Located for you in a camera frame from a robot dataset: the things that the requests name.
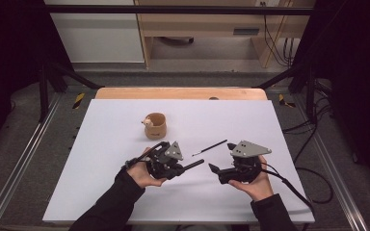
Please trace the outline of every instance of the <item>white table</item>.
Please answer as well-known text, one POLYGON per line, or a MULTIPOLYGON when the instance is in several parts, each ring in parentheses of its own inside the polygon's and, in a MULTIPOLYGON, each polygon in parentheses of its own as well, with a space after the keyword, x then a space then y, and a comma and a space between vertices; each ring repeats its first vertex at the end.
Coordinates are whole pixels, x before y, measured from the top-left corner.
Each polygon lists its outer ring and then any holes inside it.
MULTIPOLYGON (((44 215, 44 221, 77 220, 113 184, 126 160, 140 156, 150 141, 142 119, 159 112, 167 117, 163 141, 178 141, 186 166, 205 163, 164 183, 148 187, 135 204, 129 223, 249 223, 256 221, 250 198, 221 185, 208 163, 232 167, 225 144, 196 157, 195 152, 219 141, 251 141, 273 150, 268 164, 304 190, 281 133, 272 102, 267 100, 94 99, 88 108, 66 166, 44 215)), ((294 222, 314 222, 309 209, 276 177, 270 176, 294 222)))

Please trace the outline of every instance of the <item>gray floor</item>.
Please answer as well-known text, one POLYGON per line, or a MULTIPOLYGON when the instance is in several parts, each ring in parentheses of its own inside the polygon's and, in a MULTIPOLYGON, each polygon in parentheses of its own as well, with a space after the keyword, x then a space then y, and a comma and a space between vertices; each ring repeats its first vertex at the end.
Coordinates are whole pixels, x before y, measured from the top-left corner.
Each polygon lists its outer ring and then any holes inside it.
MULTIPOLYGON (((283 70, 283 67, 265 70, 257 67, 258 60, 254 54, 243 49, 244 47, 251 49, 249 42, 240 39, 235 41, 233 48, 226 48, 229 44, 233 44, 230 39, 201 38, 196 39, 194 45, 166 44, 161 40, 154 47, 153 62, 156 64, 154 68, 144 70, 136 66, 129 70, 109 69, 101 73, 96 69, 84 69, 81 73, 96 83, 106 86, 251 87, 283 70), (205 45, 198 47, 199 42, 205 45), (203 47, 209 47, 208 44, 215 44, 219 47, 215 50, 217 53, 211 53, 212 49, 210 48, 203 50, 203 47), (226 54, 231 58, 225 60, 226 54), (200 58, 197 62, 200 66, 198 68, 196 68, 194 61, 195 57, 200 58)), ((89 90, 71 80, 68 82, 70 86, 66 93, 61 94, 59 107, 41 139, 35 155, 28 163, 6 211, 0 218, 1 228, 3 225, 17 225, 15 229, 27 230, 25 227, 19 228, 18 226, 25 225, 35 226, 34 230, 36 230, 37 226, 54 226, 42 222, 41 218, 47 206, 47 200, 56 187, 69 149, 73 145, 73 136, 77 135, 78 127, 84 118, 90 99, 95 95, 95 90, 89 90), (78 109, 72 109, 76 95, 80 92, 86 94, 82 105, 78 109)), ((276 92, 287 82, 288 80, 268 91, 268 97, 274 102, 282 128, 291 127, 304 121, 299 108, 278 104, 278 93, 276 92)), ((52 98, 56 98, 59 94, 51 92, 50 95, 52 98)), ((301 93, 284 95, 287 101, 295 101, 298 104, 304 98, 301 93)), ((0 192, 38 126, 40 116, 38 86, 34 84, 16 92, 13 95, 13 104, 15 107, 0 132, 0 192)), ((366 166, 353 163, 351 150, 333 116, 326 114, 320 119, 318 134, 333 158, 368 226, 366 230, 370 230, 370 170, 366 166)), ((308 132, 300 135, 285 135, 292 157, 295 157, 308 136, 308 132)), ((297 162, 297 166, 307 167, 327 175, 314 141, 308 144, 297 162)), ((299 174, 308 197, 318 200, 324 200, 328 197, 328 188, 319 178, 302 171, 299 171, 299 174)), ((332 202, 328 204, 314 204, 316 222, 310 225, 309 230, 362 230, 351 227, 348 217, 342 209, 343 204, 338 198, 339 196, 335 195, 332 202)))

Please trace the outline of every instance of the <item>forearm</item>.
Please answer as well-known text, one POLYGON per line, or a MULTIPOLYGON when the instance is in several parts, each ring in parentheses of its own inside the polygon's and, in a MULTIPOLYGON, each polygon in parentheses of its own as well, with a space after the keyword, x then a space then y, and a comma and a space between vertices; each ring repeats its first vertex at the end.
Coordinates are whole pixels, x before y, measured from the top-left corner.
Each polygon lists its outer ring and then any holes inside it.
POLYGON ((260 223, 261 231, 297 231, 279 194, 252 202, 251 208, 260 223))
POLYGON ((69 230, 121 230, 131 216, 134 203, 144 192, 131 176, 122 172, 113 186, 69 230))

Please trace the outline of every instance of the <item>white cabinet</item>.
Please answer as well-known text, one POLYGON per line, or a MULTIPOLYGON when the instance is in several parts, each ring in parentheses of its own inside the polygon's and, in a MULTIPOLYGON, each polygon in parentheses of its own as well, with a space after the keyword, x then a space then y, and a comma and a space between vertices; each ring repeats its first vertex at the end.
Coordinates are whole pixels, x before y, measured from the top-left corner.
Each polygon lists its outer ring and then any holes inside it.
MULTIPOLYGON (((132 0, 45 0, 52 5, 134 5, 132 0)), ((137 16, 52 13, 72 63, 143 63, 137 16)))

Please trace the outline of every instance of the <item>hand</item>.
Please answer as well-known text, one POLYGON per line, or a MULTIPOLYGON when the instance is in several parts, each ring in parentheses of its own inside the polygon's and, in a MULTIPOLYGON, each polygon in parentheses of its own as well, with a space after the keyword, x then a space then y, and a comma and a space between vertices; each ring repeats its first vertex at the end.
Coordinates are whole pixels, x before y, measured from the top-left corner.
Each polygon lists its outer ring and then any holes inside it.
MULTIPOLYGON (((259 156, 259 160, 261 163, 267 163, 261 155, 259 156)), ((274 194, 272 186, 270 185, 269 176, 263 171, 261 171, 256 179, 249 184, 243 184, 235 180, 229 180, 228 183, 234 188, 247 193, 254 201, 265 199, 274 194)))
POLYGON ((161 187, 162 183, 167 180, 167 178, 163 179, 155 179, 151 175, 149 175, 148 170, 146 169, 145 162, 138 162, 130 169, 127 170, 127 173, 133 178, 133 180, 140 186, 142 189, 147 186, 157 186, 161 187))

